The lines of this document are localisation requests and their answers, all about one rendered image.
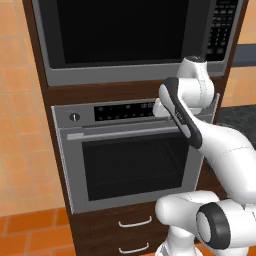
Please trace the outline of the black glass microwave door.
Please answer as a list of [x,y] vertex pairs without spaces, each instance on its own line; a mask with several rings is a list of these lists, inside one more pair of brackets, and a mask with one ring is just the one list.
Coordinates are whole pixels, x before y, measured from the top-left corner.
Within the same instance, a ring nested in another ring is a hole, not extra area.
[[34,0],[49,65],[178,63],[207,45],[216,0]]

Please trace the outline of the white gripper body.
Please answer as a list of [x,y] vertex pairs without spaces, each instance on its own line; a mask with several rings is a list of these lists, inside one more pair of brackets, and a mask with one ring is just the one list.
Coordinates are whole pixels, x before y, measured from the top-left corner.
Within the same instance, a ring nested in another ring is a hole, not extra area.
[[154,103],[154,106],[153,106],[153,115],[157,118],[170,117],[170,113],[162,105],[162,103],[159,99],[155,100],[155,103]]

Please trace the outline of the silver built-in oven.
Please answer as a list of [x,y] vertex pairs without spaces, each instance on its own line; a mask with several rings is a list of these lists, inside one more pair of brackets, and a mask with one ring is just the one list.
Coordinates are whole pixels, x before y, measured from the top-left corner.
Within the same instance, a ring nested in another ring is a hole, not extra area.
[[203,156],[153,99],[51,108],[71,212],[155,201],[196,189]]

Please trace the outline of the oven door with window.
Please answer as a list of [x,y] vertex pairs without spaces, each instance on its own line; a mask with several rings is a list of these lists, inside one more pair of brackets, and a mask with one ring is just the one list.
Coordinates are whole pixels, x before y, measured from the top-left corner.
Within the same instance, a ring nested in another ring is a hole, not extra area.
[[128,125],[61,129],[58,140],[71,212],[122,207],[196,189],[203,157],[181,132],[98,141],[67,134],[137,131]]

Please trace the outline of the dark grey wall cupboard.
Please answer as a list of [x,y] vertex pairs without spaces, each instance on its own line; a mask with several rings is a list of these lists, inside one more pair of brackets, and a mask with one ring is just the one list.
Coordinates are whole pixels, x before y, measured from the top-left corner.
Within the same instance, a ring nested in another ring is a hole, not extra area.
[[234,54],[232,66],[256,66],[256,44],[238,44]]

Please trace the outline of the silver microwave oven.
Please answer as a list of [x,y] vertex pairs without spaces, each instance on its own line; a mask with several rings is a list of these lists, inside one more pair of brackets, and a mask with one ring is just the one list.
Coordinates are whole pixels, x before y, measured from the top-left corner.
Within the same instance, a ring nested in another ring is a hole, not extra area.
[[[222,76],[226,71],[242,3],[243,0],[216,0],[204,52],[200,55],[189,55],[203,58],[207,62],[207,71],[211,76]],[[178,63],[53,69],[49,65],[39,8],[34,5],[34,0],[32,7],[46,81],[50,86],[162,80],[176,75],[180,63],[187,57],[183,57]]]

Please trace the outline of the dark wood drawer front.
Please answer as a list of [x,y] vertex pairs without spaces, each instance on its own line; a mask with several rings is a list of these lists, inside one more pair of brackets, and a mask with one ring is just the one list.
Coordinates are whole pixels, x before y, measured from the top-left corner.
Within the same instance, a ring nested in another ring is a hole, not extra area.
[[[155,203],[151,202],[74,214],[70,219],[72,233],[89,239],[123,234],[166,234],[168,228],[158,221],[154,207]],[[137,223],[147,220],[149,216],[152,216],[153,220],[144,226],[134,228],[118,226],[118,221],[123,224]]]
[[[165,240],[163,234],[135,234],[114,235],[105,238],[87,239],[79,238],[74,242],[76,256],[140,256],[155,252]],[[120,254],[118,248],[123,250],[141,248],[149,242],[147,250],[140,253]]]

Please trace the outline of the dark wood tall cabinet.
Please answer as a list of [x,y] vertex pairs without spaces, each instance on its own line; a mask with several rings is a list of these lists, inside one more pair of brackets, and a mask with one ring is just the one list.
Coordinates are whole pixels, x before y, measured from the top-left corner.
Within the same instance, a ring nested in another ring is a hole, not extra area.
[[[51,112],[52,105],[64,105],[68,103],[96,103],[110,102],[115,100],[135,100],[152,98],[157,95],[157,87],[160,85],[158,80],[146,82],[124,82],[124,83],[105,83],[96,85],[75,85],[51,87],[46,81],[46,73],[41,49],[39,46],[38,29],[36,28],[36,20],[32,0],[22,0],[26,22],[28,25],[31,45],[36,63],[36,69],[42,92],[46,118],[49,126],[51,141],[54,150],[58,175],[61,183],[62,193],[64,197],[68,196],[67,187],[64,179],[64,171],[61,164],[60,150],[58,149],[57,135],[54,128],[53,114]],[[71,216],[74,215],[70,208],[66,209],[69,224]],[[72,233],[73,243],[79,238]]]

